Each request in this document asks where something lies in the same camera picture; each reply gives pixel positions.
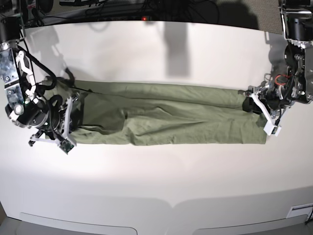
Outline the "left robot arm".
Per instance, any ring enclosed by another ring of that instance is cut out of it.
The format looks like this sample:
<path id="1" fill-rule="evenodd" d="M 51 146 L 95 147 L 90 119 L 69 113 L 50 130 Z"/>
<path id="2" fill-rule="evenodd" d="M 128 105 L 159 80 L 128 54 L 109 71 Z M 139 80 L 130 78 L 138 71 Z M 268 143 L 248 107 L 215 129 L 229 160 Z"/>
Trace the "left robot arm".
<path id="1" fill-rule="evenodd" d="M 243 110 L 247 113 L 262 113 L 252 94 L 273 117 L 296 102 L 308 104 L 313 100 L 313 2 L 281 0 L 279 12 L 287 43 L 283 54 L 285 70 L 243 92 Z"/>

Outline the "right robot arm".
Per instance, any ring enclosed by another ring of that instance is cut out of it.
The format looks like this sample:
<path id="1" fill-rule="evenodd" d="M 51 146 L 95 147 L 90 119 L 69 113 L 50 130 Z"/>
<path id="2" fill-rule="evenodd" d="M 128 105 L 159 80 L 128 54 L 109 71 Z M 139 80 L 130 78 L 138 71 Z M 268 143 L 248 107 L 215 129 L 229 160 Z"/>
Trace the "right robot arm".
<path id="1" fill-rule="evenodd" d="M 18 127 L 35 127 L 39 134 L 64 139 L 70 133 L 74 97 L 55 94 L 48 98 L 47 92 L 59 83 L 72 87 L 74 78 L 58 77 L 28 48 L 20 46 L 26 41 L 26 10 L 24 0 L 0 2 L 0 78 L 7 98 L 5 111 Z"/>

